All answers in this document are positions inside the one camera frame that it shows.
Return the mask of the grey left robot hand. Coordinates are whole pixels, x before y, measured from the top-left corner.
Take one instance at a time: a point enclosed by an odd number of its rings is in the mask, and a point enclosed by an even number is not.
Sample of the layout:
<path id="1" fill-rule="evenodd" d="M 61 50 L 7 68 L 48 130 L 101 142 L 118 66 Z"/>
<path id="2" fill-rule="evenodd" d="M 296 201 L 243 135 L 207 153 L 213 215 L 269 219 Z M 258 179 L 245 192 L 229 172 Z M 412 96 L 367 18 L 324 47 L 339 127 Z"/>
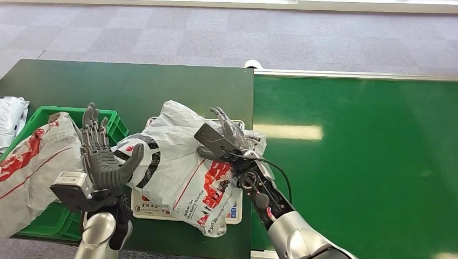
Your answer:
<path id="1" fill-rule="evenodd" d="M 115 189 L 126 185 L 144 157 L 144 146 L 136 144 L 132 155 L 119 165 L 106 136 L 108 118 L 98 121 L 99 110 L 89 103 L 79 130 L 84 171 L 97 189 Z"/>

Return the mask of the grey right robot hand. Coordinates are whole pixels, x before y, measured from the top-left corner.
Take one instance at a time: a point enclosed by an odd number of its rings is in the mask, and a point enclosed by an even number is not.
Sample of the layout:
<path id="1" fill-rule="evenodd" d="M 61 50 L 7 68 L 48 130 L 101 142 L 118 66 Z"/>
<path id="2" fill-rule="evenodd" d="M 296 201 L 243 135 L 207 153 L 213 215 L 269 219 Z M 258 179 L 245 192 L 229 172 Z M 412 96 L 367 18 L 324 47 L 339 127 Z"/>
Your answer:
<path id="1" fill-rule="evenodd" d="M 210 111 L 217 116 L 220 124 L 217 128 L 218 133 L 224 136 L 237 149 L 241 151 L 250 149 L 244 131 L 226 115 L 222 108 L 214 106 L 210 107 Z"/>

